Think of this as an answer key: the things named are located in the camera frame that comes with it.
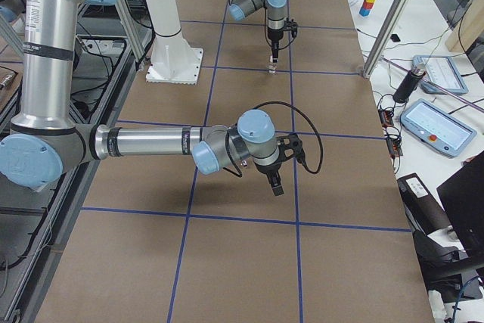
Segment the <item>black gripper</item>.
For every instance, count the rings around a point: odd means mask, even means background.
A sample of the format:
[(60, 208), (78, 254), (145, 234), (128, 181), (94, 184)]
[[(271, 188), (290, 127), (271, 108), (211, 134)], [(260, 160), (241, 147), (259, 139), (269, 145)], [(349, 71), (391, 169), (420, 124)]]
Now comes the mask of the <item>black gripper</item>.
[(259, 172), (267, 176), (274, 196), (282, 195), (284, 193), (284, 189), (281, 183), (281, 177), (279, 175), (279, 169), (281, 168), (282, 162), (280, 160), (276, 160), (273, 163), (267, 163), (266, 160), (256, 158), (255, 165)]
[(279, 58), (279, 42), (283, 39), (283, 30), (268, 28), (267, 37), (271, 41), (271, 62), (276, 64)]

